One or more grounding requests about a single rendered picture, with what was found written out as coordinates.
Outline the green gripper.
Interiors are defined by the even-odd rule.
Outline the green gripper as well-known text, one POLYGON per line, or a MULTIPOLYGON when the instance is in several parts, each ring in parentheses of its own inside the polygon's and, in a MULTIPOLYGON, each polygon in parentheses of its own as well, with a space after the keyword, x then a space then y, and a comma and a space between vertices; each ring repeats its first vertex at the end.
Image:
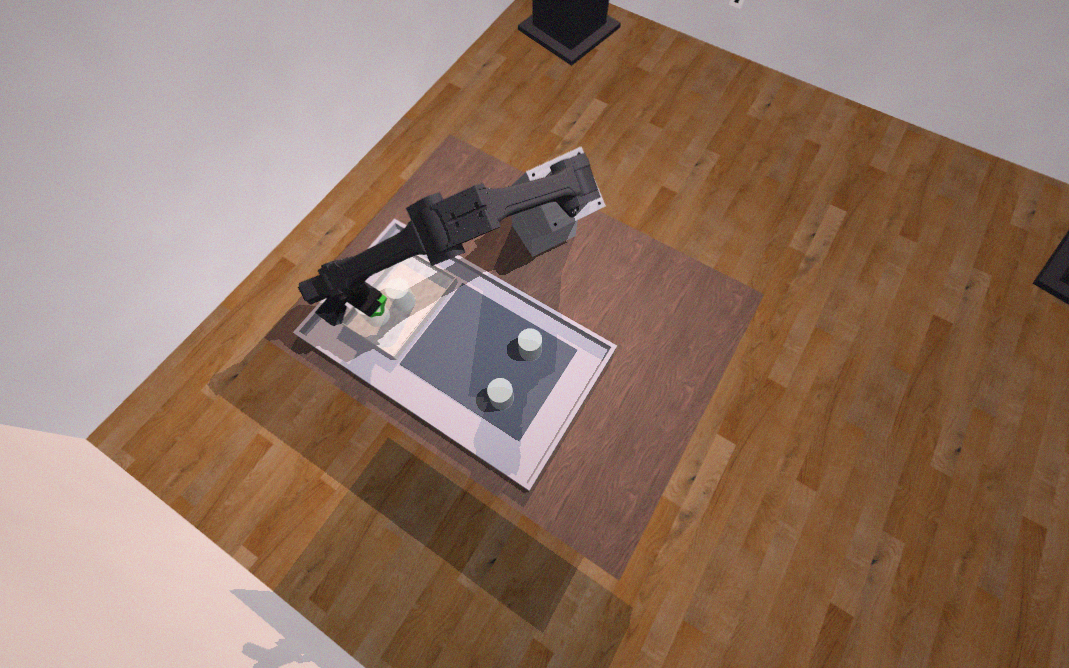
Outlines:
POLYGON ((360 290, 367 297, 366 302, 360 308, 358 308, 358 310, 367 314, 367 316, 369 317, 382 316, 382 314, 385 313, 385 302, 387 300, 387 297, 386 295, 382 295, 379 290, 376 290, 376 288, 372 288, 372 285, 370 284, 366 285, 366 284, 362 284, 362 286, 358 288, 358 290, 360 290), (381 310, 379 312, 376 312, 377 308, 379 308, 381 310))

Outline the clear glass jar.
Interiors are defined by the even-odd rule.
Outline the clear glass jar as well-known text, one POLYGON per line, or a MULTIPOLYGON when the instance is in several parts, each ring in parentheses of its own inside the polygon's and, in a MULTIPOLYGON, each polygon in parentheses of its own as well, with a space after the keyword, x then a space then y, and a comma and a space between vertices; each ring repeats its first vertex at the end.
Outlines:
POLYGON ((492 407, 495 407, 498 411, 506 411, 514 401, 513 388, 511 388, 511 383, 506 380, 506 378, 494 378, 494 380, 491 380, 487 393, 492 407))
POLYGON ((528 327, 520 333, 520 356, 523 360, 538 360, 542 354, 542 336, 538 330, 528 327))
POLYGON ((396 278, 390 280, 385 288, 385 292, 390 302, 393 302, 396 306, 396 310, 409 311, 409 308, 413 308, 415 302, 417 302, 415 295, 404 279, 396 278))
POLYGON ((368 322, 373 327, 379 327, 382 325, 385 325, 385 323, 387 323, 390 317, 389 310, 388 308, 386 308, 386 306, 385 306, 385 314, 382 314, 382 316, 369 317, 367 316, 367 314, 358 310, 358 308, 356 308, 356 311, 358 312, 358 314, 361 314, 361 316, 366 319, 366 322, 368 322))

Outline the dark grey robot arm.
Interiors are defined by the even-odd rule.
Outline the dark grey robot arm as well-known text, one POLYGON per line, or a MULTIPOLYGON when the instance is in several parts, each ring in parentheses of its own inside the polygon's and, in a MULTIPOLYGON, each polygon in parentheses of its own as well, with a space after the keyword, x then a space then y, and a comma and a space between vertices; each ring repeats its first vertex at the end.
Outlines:
POLYGON ((586 153, 562 159, 549 168, 546 177, 508 187, 495 189, 481 183, 445 199, 441 193, 428 195, 407 206, 410 221, 400 233, 374 244, 366 252, 325 263, 319 269, 321 275, 300 282, 298 290, 304 301, 313 304, 326 299, 315 313, 330 325, 342 324, 347 308, 345 302, 360 308, 367 297, 358 288, 377 271, 385 271, 414 255, 427 255, 431 266, 438 265, 450 257, 465 253, 462 243, 501 227, 500 222, 508 215, 552 201, 574 217, 589 204, 587 202, 600 198, 586 153))

